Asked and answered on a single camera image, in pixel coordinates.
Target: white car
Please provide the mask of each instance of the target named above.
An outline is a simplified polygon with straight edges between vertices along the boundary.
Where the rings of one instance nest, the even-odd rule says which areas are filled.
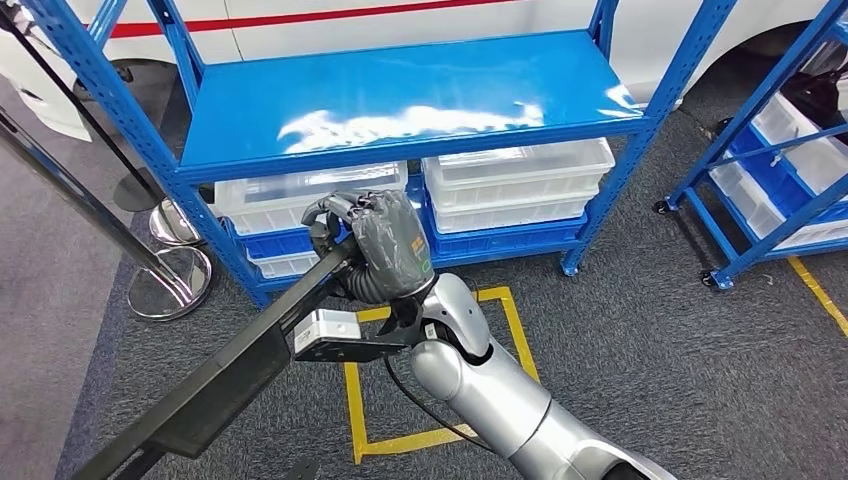
[[[595,0],[174,0],[206,63],[369,47],[585,28]],[[622,0],[612,64],[647,103],[702,0]],[[102,0],[68,0],[83,23]],[[812,19],[826,0],[738,0],[690,86],[724,53],[764,32]],[[7,10],[17,0],[0,0]],[[26,12],[19,12],[26,21]],[[76,75],[38,28],[36,48],[69,86]],[[45,125],[89,139],[71,103],[8,32],[0,31],[0,74]],[[129,0],[104,48],[116,67],[174,63],[145,0]]]

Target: blue shelf frame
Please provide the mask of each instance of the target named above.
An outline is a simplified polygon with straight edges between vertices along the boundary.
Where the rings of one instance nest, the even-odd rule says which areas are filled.
[[[733,202],[722,193],[721,189],[718,188],[708,174],[710,170],[727,163],[737,162],[741,159],[762,153],[777,153],[783,149],[800,145],[816,138],[832,136],[848,131],[848,125],[841,125],[822,130],[816,134],[756,150],[725,155],[729,150],[732,151],[734,139],[743,133],[745,128],[750,125],[751,121],[765,107],[771,97],[778,92],[789,77],[798,71],[803,63],[815,53],[816,49],[824,41],[838,39],[844,43],[848,43],[848,30],[846,30],[846,25],[840,21],[846,9],[848,9],[848,0],[830,0],[825,5],[818,16],[813,19],[795,43],[792,44],[780,62],[766,76],[760,86],[757,87],[751,98],[745,102],[721,135],[716,138],[706,153],[689,170],[685,179],[665,198],[669,209],[672,211],[678,210],[684,200],[688,201],[719,248],[721,248],[727,259],[727,264],[709,272],[713,283],[720,289],[732,288],[734,286],[733,278],[736,275],[762,261],[796,255],[826,253],[848,247],[848,239],[839,239],[775,250],[775,247],[782,241],[789,238],[800,228],[811,223],[820,213],[831,205],[838,203],[848,193],[848,175],[837,180],[821,194],[786,218],[786,221],[779,227],[760,239],[750,229],[745,218]],[[702,183],[706,184],[715,192],[725,209],[727,209],[736,224],[748,237],[751,246],[744,252],[740,253],[736,251],[724,231],[716,223],[698,196],[697,188]]]
[[[56,46],[62,57],[76,72],[79,80],[92,93],[93,98],[100,103],[127,141],[139,153],[162,188],[182,207],[189,221],[206,239],[210,248],[218,255],[221,263],[244,287],[251,299],[259,307],[265,307],[270,302],[268,292],[281,290],[291,285],[294,281],[292,278],[274,280],[261,278],[258,269],[247,261],[241,245],[229,235],[222,224],[212,215],[208,206],[198,194],[197,187],[201,183],[230,178],[230,175],[224,172],[194,171],[190,168],[180,168],[179,162],[162,140],[156,128],[148,120],[124,86],[115,69],[102,54],[101,48],[108,38],[108,33],[111,32],[112,27],[117,22],[120,10],[125,2],[123,0],[107,0],[107,6],[104,6],[98,12],[97,22],[92,22],[93,25],[96,23],[99,26],[92,27],[91,32],[79,21],[64,0],[22,0],[22,3],[30,10],[36,24]],[[537,135],[535,137],[528,135],[521,140],[515,140],[515,144],[519,145],[616,134],[628,135],[627,145],[617,159],[615,167],[601,185],[600,193],[587,205],[588,221],[579,231],[575,240],[564,241],[556,248],[550,245],[529,246],[511,252],[480,254],[473,258],[463,258],[455,262],[447,259],[444,261],[434,259],[434,264],[441,267],[559,251],[566,252],[561,261],[565,274],[576,275],[578,264],[597,235],[622,188],[638,165],[642,154],[654,140],[657,131],[671,112],[675,102],[680,98],[686,83],[735,3],[736,0],[704,0],[701,3],[680,47],[668,66],[665,76],[641,118],[622,122],[608,122],[608,125],[583,125],[570,129],[567,136],[561,135],[564,132],[552,132],[549,135]],[[198,54],[173,1],[148,0],[148,4],[174,50],[181,81],[186,90],[188,103],[193,111],[207,69],[206,65]],[[618,0],[599,0],[586,30],[606,59],[609,59],[611,50],[612,27],[617,5]],[[504,144],[489,145],[485,142],[485,137],[478,136],[475,138],[479,138],[480,141],[475,140],[476,143],[465,142],[451,148],[471,151],[473,149],[507,146]],[[419,146],[418,149],[412,148],[405,152],[401,158],[414,158],[416,152],[430,152],[426,147],[426,142],[424,142],[423,146]],[[351,165],[399,159],[397,157],[385,159],[373,156],[362,157],[354,155],[354,153],[351,153],[348,149],[340,153],[338,157],[333,158],[331,155],[324,155],[323,158],[326,165]],[[300,159],[293,158],[291,161],[287,161],[285,167],[244,171],[243,176],[271,175],[315,169],[316,167],[324,168],[325,163],[316,165],[314,159],[304,156]]]

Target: black stand base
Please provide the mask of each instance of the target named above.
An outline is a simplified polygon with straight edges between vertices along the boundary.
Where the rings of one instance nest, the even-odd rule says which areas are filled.
[[[118,182],[118,186],[115,187],[115,194],[112,195],[115,205],[121,210],[144,212],[153,209],[165,198],[165,192],[159,188],[159,184],[156,183],[156,179],[153,178],[147,168],[139,168],[138,173],[153,187],[153,191],[145,190],[132,175],[127,175]]]

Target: caster wheel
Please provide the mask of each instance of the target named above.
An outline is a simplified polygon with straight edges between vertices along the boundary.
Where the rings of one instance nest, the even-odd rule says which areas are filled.
[[[656,213],[659,213],[660,215],[665,215],[666,213],[671,211],[671,207],[665,200],[660,200],[659,202],[654,204],[654,211]]]
[[[715,131],[716,137],[721,135],[721,132],[723,132],[724,129],[727,128],[727,126],[730,124],[730,122],[732,120],[733,120],[733,117],[727,117],[724,120],[719,120],[719,122],[716,123],[716,126],[713,127],[713,130]]]
[[[701,283],[706,287],[717,287],[715,282],[715,278],[713,278],[713,272],[710,270],[704,270],[701,272]]]

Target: red stripe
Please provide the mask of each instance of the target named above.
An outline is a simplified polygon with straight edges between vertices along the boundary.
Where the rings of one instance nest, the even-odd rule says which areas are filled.
[[[386,5],[382,7],[353,8],[350,10],[333,10],[328,12],[294,13],[272,17],[195,20],[186,22],[186,28],[190,32],[206,32],[209,30],[284,25],[287,23],[315,22],[337,18],[368,17],[386,13],[418,12],[422,10],[437,10],[441,8],[467,7],[471,5],[486,5],[512,1],[518,0],[441,0],[438,2]],[[147,35],[159,35],[160,33],[162,31],[159,29],[158,23],[119,23],[115,25],[115,29],[112,31],[112,38],[143,37]]]

